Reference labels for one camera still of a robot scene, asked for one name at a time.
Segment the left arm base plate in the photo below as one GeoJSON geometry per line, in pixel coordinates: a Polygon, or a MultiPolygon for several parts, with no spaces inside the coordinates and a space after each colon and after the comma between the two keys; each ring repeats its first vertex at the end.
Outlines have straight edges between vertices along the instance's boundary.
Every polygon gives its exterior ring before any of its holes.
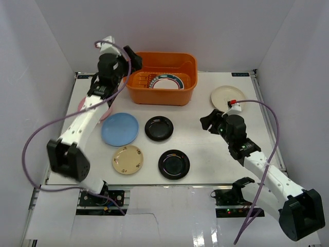
{"type": "MultiPolygon", "coordinates": [[[[124,190],[109,190],[104,196],[111,198],[119,207],[124,205],[124,190]]],[[[92,196],[85,191],[80,193],[78,205],[81,207],[114,206],[111,200],[92,196]]]]}

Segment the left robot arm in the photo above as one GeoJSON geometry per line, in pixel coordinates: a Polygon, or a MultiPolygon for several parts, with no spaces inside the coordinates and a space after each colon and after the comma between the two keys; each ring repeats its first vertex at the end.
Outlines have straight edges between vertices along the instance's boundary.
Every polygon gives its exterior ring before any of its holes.
{"type": "Polygon", "coordinates": [[[47,153],[54,173],[75,181],[91,192],[92,201],[104,205],[109,195],[105,190],[106,182],[92,174],[84,148],[100,118],[116,98],[121,80],[142,69],[142,57],[129,46],[123,51],[104,42],[97,46],[101,51],[98,72],[92,77],[81,113],[57,140],[48,142],[47,153]]]}

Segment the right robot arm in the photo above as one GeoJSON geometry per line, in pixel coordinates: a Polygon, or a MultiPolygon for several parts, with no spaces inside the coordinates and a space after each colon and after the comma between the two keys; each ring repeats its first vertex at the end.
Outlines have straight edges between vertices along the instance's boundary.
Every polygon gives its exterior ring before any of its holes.
{"type": "Polygon", "coordinates": [[[244,205],[258,195],[256,205],[275,218],[292,241],[325,227],[320,194],[314,189],[304,189],[269,164],[261,148],[247,137],[241,116],[213,110],[200,122],[204,130],[220,135],[228,144],[233,159],[261,180],[260,192],[251,178],[234,182],[232,198],[236,204],[244,205]]]}

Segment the green rimmed white plate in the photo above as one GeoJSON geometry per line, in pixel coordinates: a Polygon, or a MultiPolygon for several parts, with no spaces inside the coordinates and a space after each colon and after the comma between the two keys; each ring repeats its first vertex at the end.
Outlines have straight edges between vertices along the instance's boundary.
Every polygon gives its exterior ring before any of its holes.
{"type": "Polygon", "coordinates": [[[178,76],[172,74],[161,74],[151,80],[149,83],[149,88],[183,90],[185,86],[183,81],[178,76]]]}

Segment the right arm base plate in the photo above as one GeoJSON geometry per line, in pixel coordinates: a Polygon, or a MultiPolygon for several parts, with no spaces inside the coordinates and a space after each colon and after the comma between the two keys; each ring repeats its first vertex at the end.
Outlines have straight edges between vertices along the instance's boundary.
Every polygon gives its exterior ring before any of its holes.
{"type": "Polygon", "coordinates": [[[215,189],[210,193],[210,197],[215,200],[216,206],[252,205],[251,201],[246,201],[242,196],[238,196],[232,189],[215,189]]]}

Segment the cream bear plate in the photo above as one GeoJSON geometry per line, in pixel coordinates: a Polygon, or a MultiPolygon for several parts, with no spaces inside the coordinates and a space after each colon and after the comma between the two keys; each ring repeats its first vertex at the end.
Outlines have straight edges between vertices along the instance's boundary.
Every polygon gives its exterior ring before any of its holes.
{"type": "Polygon", "coordinates": [[[245,100],[245,94],[236,87],[224,85],[214,89],[211,93],[211,102],[219,111],[228,110],[228,101],[245,100]]]}

